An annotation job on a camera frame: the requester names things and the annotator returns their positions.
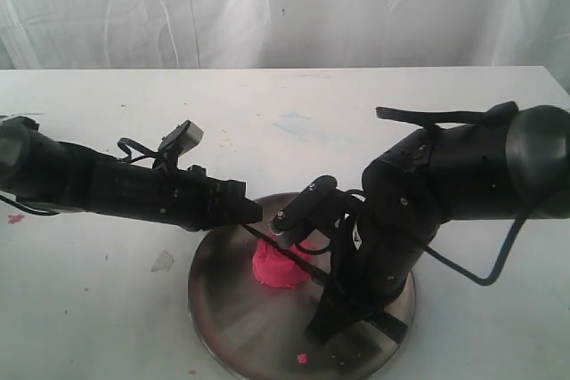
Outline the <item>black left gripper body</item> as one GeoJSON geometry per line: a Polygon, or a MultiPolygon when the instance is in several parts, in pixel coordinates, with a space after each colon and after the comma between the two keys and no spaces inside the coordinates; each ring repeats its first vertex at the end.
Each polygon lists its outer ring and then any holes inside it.
{"type": "Polygon", "coordinates": [[[210,177],[199,167],[168,172],[152,168],[158,180],[151,197],[151,221],[190,231],[209,230],[208,213],[222,199],[246,198],[246,184],[210,177]]]}

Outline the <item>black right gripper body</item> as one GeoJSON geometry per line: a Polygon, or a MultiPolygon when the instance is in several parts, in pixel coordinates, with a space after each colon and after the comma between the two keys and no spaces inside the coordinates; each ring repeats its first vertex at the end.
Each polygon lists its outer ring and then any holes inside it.
{"type": "Polygon", "coordinates": [[[340,307],[380,309],[394,301],[441,225],[435,201],[334,201],[329,210],[351,216],[332,240],[329,299],[340,307]]]}

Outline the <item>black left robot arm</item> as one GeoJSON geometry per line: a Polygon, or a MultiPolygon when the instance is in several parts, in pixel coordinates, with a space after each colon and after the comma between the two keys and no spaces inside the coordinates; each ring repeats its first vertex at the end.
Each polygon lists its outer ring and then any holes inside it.
{"type": "Polygon", "coordinates": [[[123,158],[40,133],[24,116],[1,120],[1,191],[28,214],[88,212],[179,226],[188,231],[261,221],[262,207],[246,196],[245,182],[183,170],[178,159],[195,148],[202,130],[186,120],[156,150],[128,138],[123,158]]]}

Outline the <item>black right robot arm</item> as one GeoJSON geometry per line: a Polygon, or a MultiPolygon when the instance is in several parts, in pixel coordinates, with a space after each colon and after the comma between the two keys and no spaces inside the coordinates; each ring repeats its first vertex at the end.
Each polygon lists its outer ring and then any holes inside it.
{"type": "Polygon", "coordinates": [[[386,307],[450,221],[509,220],[491,271],[460,274],[488,287],[529,219],[569,216],[569,115],[558,107],[504,103],[474,118],[427,115],[375,158],[355,193],[336,191],[315,222],[330,239],[330,274],[306,332],[328,342],[360,321],[401,340],[386,307]]]}

